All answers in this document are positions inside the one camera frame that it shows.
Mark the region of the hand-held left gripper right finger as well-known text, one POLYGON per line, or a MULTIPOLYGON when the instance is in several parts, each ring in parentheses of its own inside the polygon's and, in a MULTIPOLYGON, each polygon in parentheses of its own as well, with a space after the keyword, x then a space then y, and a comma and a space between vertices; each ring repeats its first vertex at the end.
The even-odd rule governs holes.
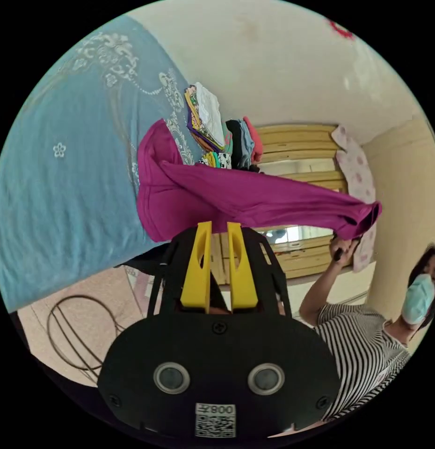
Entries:
POLYGON ((232 311, 256 308, 258 297, 241 225, 227 223, 232 311))

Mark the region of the person's right hand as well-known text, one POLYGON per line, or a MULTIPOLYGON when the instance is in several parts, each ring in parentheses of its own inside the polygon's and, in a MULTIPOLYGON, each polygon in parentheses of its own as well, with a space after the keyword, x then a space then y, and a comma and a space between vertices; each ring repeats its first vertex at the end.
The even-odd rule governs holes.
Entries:
POLYGON ((356 248, 358 247, 360 243, 361 238, 355 238, 352 240, 343 240, 340 237, 334 235, 333 239, 330 242, 329 250, 330 255, 332 258, 332 264, 337 265, 340 267, 343 267, 353 256, 353 253, 355 252, 356 248), (343 255, 341 259, 338 262, 334 261, 334 252, 338 249, 343 249, 343 255))

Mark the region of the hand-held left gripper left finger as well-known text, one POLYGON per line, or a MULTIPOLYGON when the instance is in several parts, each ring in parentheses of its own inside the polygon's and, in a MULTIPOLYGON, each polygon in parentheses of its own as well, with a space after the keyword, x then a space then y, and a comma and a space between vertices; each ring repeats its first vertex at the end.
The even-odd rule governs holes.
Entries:
POLYGON ((180 298, 183 308, 204 313, 210 309, 211 231, 211 221, 197 226, 180 298))

